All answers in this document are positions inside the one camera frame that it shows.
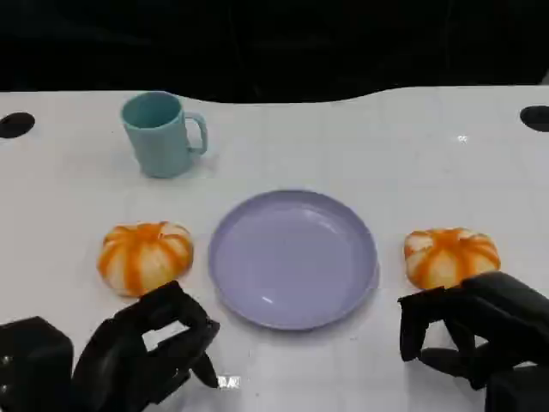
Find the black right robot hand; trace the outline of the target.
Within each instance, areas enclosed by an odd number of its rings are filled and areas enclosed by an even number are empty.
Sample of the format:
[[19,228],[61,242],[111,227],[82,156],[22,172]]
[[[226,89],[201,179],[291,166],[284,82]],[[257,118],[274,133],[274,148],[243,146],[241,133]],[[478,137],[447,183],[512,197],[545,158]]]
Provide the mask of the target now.
[[401,297],[400,354],[479,390],[523,362],[548,364],[548,299],[490,271]]

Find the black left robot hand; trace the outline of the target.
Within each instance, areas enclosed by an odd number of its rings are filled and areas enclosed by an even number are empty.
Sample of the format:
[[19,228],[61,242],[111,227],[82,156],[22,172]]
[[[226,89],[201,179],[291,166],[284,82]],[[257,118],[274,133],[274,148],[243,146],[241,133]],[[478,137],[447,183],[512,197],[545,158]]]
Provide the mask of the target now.
[[72,376],[75,411],[143,411],[191,376],[218,388],[206,350],[220,330],[176,281],[143,295],[94,332]]

